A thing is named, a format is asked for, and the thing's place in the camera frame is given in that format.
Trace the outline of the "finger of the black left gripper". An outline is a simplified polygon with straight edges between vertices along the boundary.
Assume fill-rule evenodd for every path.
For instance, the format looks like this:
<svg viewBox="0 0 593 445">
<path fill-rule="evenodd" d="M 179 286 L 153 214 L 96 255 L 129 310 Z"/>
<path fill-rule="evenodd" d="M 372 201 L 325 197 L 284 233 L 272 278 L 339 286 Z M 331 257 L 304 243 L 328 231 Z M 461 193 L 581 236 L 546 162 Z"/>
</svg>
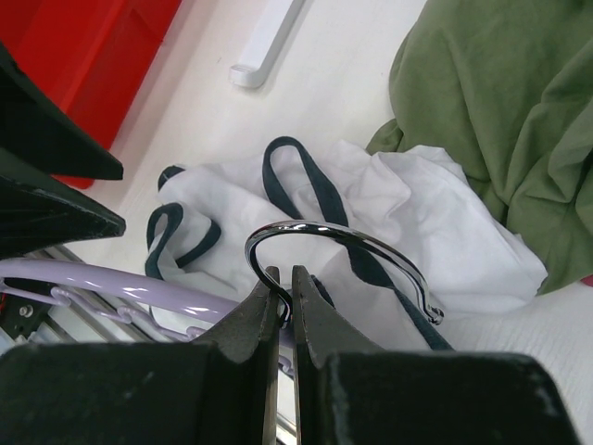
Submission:
<svg viewBox="0 0 593 445">
<path fill-rule="evenodd" d="M 1 47 L 1 147 L 53 175 L 118 181 L 122 164 L 57 107 Z"/>
<path fill-rule="evenodd" d="M 75 241 L 119 237 L 115 212 L 53 179 L 47 185 L 1 179 L 1 258 Z"/>
</svg>

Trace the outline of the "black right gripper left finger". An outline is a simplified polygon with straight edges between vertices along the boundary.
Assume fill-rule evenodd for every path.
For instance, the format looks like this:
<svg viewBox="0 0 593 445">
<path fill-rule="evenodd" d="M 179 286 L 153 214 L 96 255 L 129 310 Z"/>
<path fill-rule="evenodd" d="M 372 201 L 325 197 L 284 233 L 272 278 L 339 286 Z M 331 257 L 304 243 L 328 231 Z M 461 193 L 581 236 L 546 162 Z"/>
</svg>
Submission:
<svg viewBox="0 0 593 445">
<path fill-rule="evenodd" d="M 279 315 L 262 284 L 169 343 L 25 344 L 1 360 L 5 444 L 272 444 Z"/>
</svg>

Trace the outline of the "white tank top navy trim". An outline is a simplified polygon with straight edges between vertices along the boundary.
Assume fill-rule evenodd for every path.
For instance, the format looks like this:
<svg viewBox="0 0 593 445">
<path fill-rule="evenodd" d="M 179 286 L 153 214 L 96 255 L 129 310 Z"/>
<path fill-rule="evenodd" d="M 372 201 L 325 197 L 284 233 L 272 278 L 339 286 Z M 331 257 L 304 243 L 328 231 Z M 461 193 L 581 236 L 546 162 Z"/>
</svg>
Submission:
<svg viewBox="0 0 593 445">
<path fill-rule="evenodd" d="M 371 155 L 340 142 L 314 158 L 282 136 L 251 158 L 170 166 L 158 178 L 158 202 L 147 222 L 146 275 L 235 301 L 257 281 L 246 239 L 286 220 L 336 223 L 395 248 L 426 279 L 426 296 L 447 321 L 522 308 L 548 275 L 438 147 Z M 257 257 L 280 271 L 283 287 L 303 264 L 329 304 L 386 349 L 448 347 L 412 283 L 363 249 L 318 235 L 279 235 L 261 243 Z"/>
</svg>

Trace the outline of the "purple plastic hanger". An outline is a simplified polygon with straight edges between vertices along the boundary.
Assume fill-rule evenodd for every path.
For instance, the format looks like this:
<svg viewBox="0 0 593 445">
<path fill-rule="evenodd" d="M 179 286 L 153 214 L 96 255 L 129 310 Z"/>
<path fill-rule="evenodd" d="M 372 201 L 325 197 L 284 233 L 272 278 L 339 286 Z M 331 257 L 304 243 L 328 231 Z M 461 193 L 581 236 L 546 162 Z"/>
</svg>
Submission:
<svg viewBox="0 0 593 445">
<path fill-rule="evenodd" d="M 405 255 L 363 232 L 329 222 L 284 221 L 259 228 L 245 243 L 249 267 L 265 287 L 278 292 L 284 304 L 281 326 L 287 327 L 293 315 L 291 293 L 259 264 L 257 246 L 278 235 L 318 235 L 333 239 L 347 249 L 352 271 L 363 281 L 392 290 L 431 350 L 447 350 L 450 345 L 436 331 L 444 313 L 429 302 L 428 285 L 420 270 Z M 203 291 L 188 289 L 134 273 L 80 262 L 36 259 L 9 259 L 1 262 L 1 279 L 25 279 L 50 284 L 48 295 L 2 284 L 2 291 L 54 306 L 77 303 L 87 312 L 128 324 L 138 318 L 162 335 L 190 341 L 200 332 L 190 327 L 181 334 L 161 326 L 134 304 L 156 306 L 190 315 L 215 324 L 236 307 L 236 302 Z"/>
</svg>

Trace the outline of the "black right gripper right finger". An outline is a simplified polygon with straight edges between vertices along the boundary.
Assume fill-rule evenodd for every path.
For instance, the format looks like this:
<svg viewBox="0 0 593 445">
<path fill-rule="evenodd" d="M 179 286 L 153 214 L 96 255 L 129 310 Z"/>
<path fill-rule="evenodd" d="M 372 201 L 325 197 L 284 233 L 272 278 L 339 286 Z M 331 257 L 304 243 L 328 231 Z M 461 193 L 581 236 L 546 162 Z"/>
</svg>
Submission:
<svg viewBox="0 0 593 445">
<path fill-rule="evenodd" d="M 576 444 L 556 386 L 509 353 L 388 351 L 293 270 L 301 444 Z"/>
</svg>

